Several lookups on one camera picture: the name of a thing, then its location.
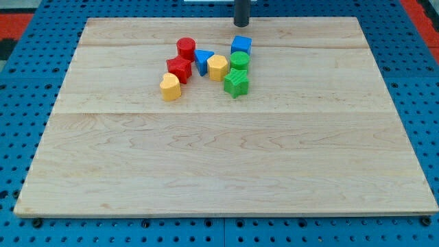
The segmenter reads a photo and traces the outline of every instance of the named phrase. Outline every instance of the blue block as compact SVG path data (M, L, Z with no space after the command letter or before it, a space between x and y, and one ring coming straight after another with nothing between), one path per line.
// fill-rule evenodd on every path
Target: blue block
M243 51L250 55L250 50L252 49L252 39L244 36L235 36L232 42L232 48L230 54L235 51Z
M205 51L205 50L195 50L195 66L200 72L200 75L203 76L207 73L207 60L213 56L213 51Z

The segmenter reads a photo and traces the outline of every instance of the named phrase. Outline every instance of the plastic block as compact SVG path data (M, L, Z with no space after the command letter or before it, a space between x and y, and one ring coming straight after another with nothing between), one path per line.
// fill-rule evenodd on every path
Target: plastic block
M232 68L230 73L224 77L224 90L235 99L248 92L247 71Z
M172 101L181 96L180 81L173 73L165 73L160 82L160 90L164 101Z
M180 83L186 84L187 78L192 75L191 61L176 56L166 60L167 70L177 76Z
M195 66L201 76L207 73L207 60L215 54L213 51L195 50Z
M246 70L248 71L248 64L250 63L250 56L243 51L233 52L230 56L230 69Z
M181 38L177 41L177 53L184 59L194 61L195 41L192 38Z
M251 38L236 35L232 42L230 54L233 54L236 51L243 51L248 55L250 55L251 49L252 49Z
M228 62L225 56L213 55L207 60L207 69L211 80L222 82L228 73Z

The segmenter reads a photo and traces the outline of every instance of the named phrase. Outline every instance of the blue perforated surface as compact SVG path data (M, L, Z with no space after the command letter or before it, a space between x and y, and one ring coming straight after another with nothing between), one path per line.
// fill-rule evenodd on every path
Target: blue perforated surface
M45 0L0 74L0 246L439 246L439 217L22 220L15 196L87 17L232 16L182 0ZM252 16L356 16L439 194L439 68L395 0L258 0Z

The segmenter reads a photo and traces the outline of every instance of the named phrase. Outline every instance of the wood grain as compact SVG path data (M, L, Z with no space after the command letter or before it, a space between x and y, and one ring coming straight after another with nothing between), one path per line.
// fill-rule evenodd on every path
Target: wood grain
M182 97L161 100L179 38L228 56L237 34L253 39L248 95L232 99L193 66ZM15 206L20 217L437 211L357 19L335 17L89 19Z

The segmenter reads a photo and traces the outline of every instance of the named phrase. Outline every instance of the yellow arch block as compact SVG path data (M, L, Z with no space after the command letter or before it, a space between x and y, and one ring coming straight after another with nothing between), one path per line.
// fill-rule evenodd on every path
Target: yellow arch block
M228 62L225 56L213 55L207 60L207 70L209 78L218 82L224 80L228 74Z
M160 90L164 101L172 101L181 96L180 81L173 73L165 73L160 82Z

